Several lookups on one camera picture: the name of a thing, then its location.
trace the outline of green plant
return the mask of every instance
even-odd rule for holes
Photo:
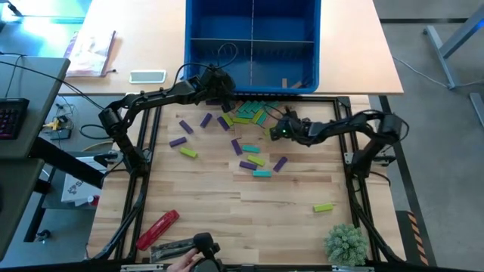
[[[356,266],[365,264],[368,241],[361,229],[352,224],[339,224],[324,238],[324,248],[332,264]]]

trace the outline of keyboard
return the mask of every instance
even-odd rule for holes
[[[28,106],[25,98],[0,98],[0,141],[17,139]]]

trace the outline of wooden tabletop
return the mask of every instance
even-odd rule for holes
[[[161,87],[172,85],[184,62],[184,0],[94,0],[82,29],[116,30],[105,78],[70,78],[86,94],[155,91],[131,85],[132,70],[166,70]],[[392,56],[371,0],[321,3],[320,94],[403,94]],[[61,94],[72,94],[65,86]]]
[[[352,104],[354,112],[369,108],[367,96],[353,96]],[[291,106],[300,116],[312,120],[334,119],[331,104]],[[152,124],[154,110],[151,112],[148,124]],[[206,128],[201,128],[199,124],[206,113],[215,118],[221,110],[219,106],[204,104],[172,104],[163,108],[141,233],[165,212],[175,209],[180,219],[154,245],[210,232],[222,248],[217,256],[226,264],[328,264],[323,238],[334,225],[352,222],[338,138],[329,138],[311,148],[289,140],[272,142],[262,128],[252,124],[235,125],[224,131],[212,119]],[[178,124],[182,119],[193,128],[193,134],[188,135]],[[133,143],[137,141],[140,122],[141,114],[129,129]],[[275,120],[268,119],[264,125],[273,123]],[[179,147],[168,145],[180,137],[188,139],[183,147],[198,152],[196,159],[181,155]],[[234,138],[239,138],[240,144],[261,148],[259,156],[266,161],[263,169],[271,170],[282,156],[289,162],[271,178],[254,178],[251,171],[239,168],[247,153],[235,155],[230,142]],[[368,139],[359,135],[358,141],[364,146]],[[384,173],[383,169],[374,170]],[[88,242],[90,255],[100,252],[118,228],[128,182],[125,172],[114,172],[104,182]],[[388,183],[370,176],[367,184],[376,228],[396,254],[405,258]],[[313,205],[326,202],[335,205],[333,211],[312,211]],[[149,250],[138,252],[137,259],[148,256]]]

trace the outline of blue storage bin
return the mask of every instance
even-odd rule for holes
[[[236,91],[312,93],[319,81],[320,15],[321,0],[188,0],[185,63],[216,65],[218,49],[230,42],[239,54],[224,70]],[[234,54],[226,45],[219,64]],[[185,71],[194,76],[203,69]]]

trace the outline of red tool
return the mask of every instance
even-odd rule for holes
[[[175,221],[180,217],[176,210],[167,212],[158,221],[150,227],[150,229],[143,233],[136,242],[136,247],[139,250],[146,250],[151,244],[153,244],[158,237],[161,236],[168,228],[175,223]]]

